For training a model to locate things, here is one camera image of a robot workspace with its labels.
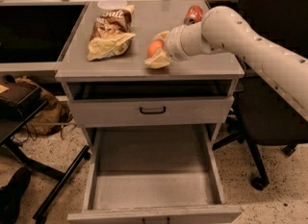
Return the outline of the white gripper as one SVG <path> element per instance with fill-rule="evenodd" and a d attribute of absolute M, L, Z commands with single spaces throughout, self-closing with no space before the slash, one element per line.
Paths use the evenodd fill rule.
<path fill-rule="evenodd" d="M 151 69 L 160 69 L 170 65 L 170 59 L 176 62 L 187 61 L 190 56 L 184 51 L 181 37 L 187 30 L 187 25 L 173 28 L 171 31 L 163 31 L 157 34 L 153 40 L 165 41 L 165 50 L 158 50 L 151 58 L 144 61 Z"/>

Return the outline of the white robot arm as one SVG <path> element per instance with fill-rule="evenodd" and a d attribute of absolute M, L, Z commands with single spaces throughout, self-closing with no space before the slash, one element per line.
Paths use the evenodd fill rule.
<path fill-rule="evenodd" d="M 215 7 L 202 20 L 155 36 L 164 46 L 145 61 L 152 69 L 197 55 L 238 56 L 308 120 L 308 59 L 258 35 L 234 10 Z"/>

